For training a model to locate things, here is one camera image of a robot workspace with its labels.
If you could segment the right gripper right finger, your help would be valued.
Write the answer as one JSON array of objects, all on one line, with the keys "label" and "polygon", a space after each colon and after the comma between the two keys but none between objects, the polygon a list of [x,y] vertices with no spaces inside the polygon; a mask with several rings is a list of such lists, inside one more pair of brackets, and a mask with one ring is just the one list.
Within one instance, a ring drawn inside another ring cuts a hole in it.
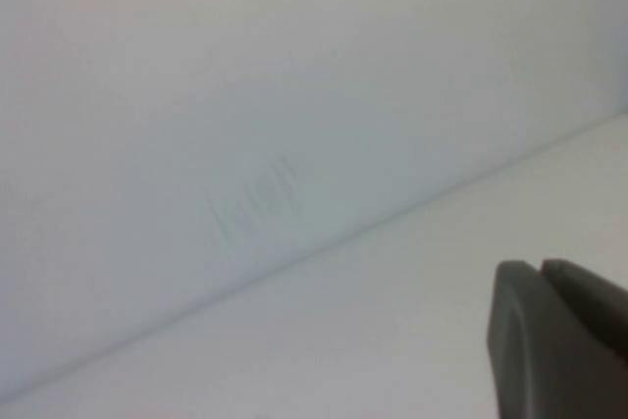
[{"label": "right gripper right finger", "polygon": [[627,290],[562,259],[545,260],[541,273],[592,335],[627,354]]}]

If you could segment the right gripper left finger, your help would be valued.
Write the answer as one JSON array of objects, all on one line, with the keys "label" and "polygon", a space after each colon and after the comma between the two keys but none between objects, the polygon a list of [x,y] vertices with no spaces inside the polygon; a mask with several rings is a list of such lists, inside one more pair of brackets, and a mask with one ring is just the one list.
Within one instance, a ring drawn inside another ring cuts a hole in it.
[{"label": "right gripper left finger", "polygon": [[501,418],[627,415],[627,354],[598,341],[541,268],[497,266],[487,347]]}]

